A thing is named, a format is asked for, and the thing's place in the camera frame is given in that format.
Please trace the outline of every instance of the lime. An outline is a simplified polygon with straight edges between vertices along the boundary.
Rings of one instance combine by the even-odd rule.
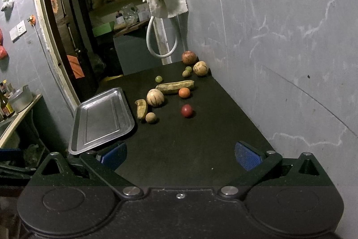
[[[163,81],[163,78],[161,76],[157,76],[155,78],[155,81],[158,82],[158,83],[161,83]]]

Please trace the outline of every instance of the metal screw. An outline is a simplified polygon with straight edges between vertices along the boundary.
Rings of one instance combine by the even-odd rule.
[[[126,196],[137,196],[140,194],[140,188],[136,186],[127,186],[123,189],[123,194]]]
[[[177,198],[178,198],[178,199],[182,199],[182,198],[185,198],[185,197],[186,197],[185,194],[177,194]]]
[[[233,196],[234,194],[237,194],[239,190],[234,186],[224,186],[221,189],[221,192],[227,196]]]

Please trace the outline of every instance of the wall switch plate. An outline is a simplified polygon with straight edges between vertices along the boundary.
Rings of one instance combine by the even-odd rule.
[[[17,31],[17,27],[13,27],[10,31],[11,41],[15,41],[19,37],[19,33]]]
[[[26,26],[25,26],[25,21],[22,21],[21,23],[19,23],[17,26],[17,32],[19,34],[19,36],[21,36],[22,34],[25,34],[27,32],[26,30]]]

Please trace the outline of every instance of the metal pot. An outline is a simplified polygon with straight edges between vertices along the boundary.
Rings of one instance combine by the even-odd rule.
[[[32,103],[32,93],[28,85],[24,85],[21,89],[15,91],[14,95],[9,98],[9,104],[16,113],[26,109]]]

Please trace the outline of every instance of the stainless steel tray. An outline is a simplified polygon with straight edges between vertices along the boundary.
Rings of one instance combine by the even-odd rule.
[[[134,119],[123,90],[110,89],[77,107],[68,151],[74,155],[88,151],[118,139],[133,128]]]

